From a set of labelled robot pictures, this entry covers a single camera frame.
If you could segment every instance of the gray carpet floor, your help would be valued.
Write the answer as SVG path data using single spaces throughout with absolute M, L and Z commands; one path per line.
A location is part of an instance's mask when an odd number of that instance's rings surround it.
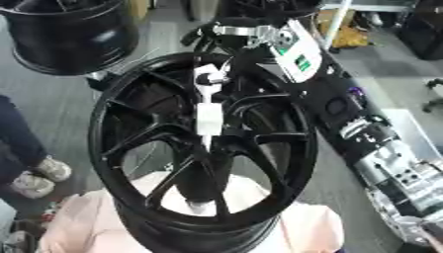
M 131 62 L 142 56 L 143 59 L 153 58 L 186 50 L 178 41 L 196 23 L 185 21 L 177 2 L 162 0 L 157 10 L 149 13 L 140 24 L 138 48 L 115 70 L 136 64 Z M 197 16 L 201 21 L 208 20 L 214 3 L 196 2 Z M 443 134 L 439 132 L 443 126 L 443 110 L 429 115 L 420 110 L 423 102 L 436 96 L 424 88 L 424 83 L 443 75 L 443 61 L 418 60 L 386 32 L 375 31 L 371 39 L 376 45 L 344 50 L 336 55 L 337 59 L 357 78 L 376 104 L 382 108 L 411 110 L 431 139 L 443 145 Z M 11 55 L 10 39 L 5 30 L 0 32 L 0 45 L 0 92 L 10 96 L 18 105 L 47 150 L 75 170 L 72 179 L 57 186 L 56 191 L 43 200 L 27 201 L 7 191 L 3 191 L 1 197 L 16 207 L 22 216 L 33 216 L 52 200 L 100 189 L 102 185 L 91 168 L 86 145 L 90 112 L 98 94 L 92 92 L 80 77 L 46 76 L 20 66 Z M 144 147 L 135 152 L 128 164 L 134 165 L 142 160 L 143 154 L 151 148 Z M 151 156 L 155 158 L 146 162 L 146 169 L 137 171 L 135 176 L 165 165 L 168 160 L 162 157 L 166 152 L 165 147 L 157 146 Z M 300 200 L 328 205 L 341 215 L 349 252 L 394 253 L 400 245 L 373 211 L 350 170 L 323 139 L 320 140 L 314 175 Z

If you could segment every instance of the wheel hub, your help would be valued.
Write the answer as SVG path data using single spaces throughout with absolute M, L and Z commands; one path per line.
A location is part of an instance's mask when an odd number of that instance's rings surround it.
M 154 252 L 247 252 L 266 238 L 279 213 L 307 184 L 316 160 L 315 131 L 282 81 L 259 66 L 223 86 L 224 126 L 211 152 L 196 135 L 193 53 L 167 55 L 128 71 L 106 91 L 91 119 L 94 168 L 113 195 L 132 236 Z M 221 66 L 226 55 L 201 57 Z M 172 149 L 173 170 L 145 196 L 125 176 L 128 152 L 152 141 Z M 246 157 L 269 181 L 267 197 L 232 212 L 223 191 L 233 160 Z M 162 205 L 171 188 L 188 201 L 213 202 L 214 216 L 172 211 Z

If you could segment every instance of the gray shelf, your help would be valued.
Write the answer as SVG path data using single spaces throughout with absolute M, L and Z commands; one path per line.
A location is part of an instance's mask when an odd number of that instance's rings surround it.
M 341 0 L 325 0 L 323 9 L 340 7 Z M 407 12 L 415 0 L 354 0 L 351 9 L 368 12 Z

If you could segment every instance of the shoe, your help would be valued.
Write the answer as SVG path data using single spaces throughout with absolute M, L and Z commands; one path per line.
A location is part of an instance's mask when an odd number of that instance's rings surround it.
M 50 156 L 47 156 L 36 169 L 56 183 L 65 181 L 72 174 L 72 169 L 67 164 L 54 160 Z
M 25 171 L 12 182 L 11 189 L 29 199 L 39 199 L 52 192 L 54 186 L 50 180 Z
M 353 27 L 359 31 L 369 32 L 371 31 L 371 25 L 363 12 L 356 12 L 352 21 Z

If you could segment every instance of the cardboard box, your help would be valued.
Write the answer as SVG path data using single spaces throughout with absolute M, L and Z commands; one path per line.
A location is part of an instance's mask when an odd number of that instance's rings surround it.
M 149 0 L 128 0 L 131 14 L 136 22 L 144 19 L 149 8 Z
M 335 17 L 335 14 L 337 13 L 338 9 L 334 10 L 322 10 L 318 13 L 318 16 L 316 18 L 316 22 L 318 24 L 326 23 L 326 22 L 332 22 L 332 19 Z M 352 20 L 354 19 L 355 11 L 349 10 L 346 13 L 346 16 L 343 19 L 343 23 L 341 26 L 349 26 L 351 24 Z

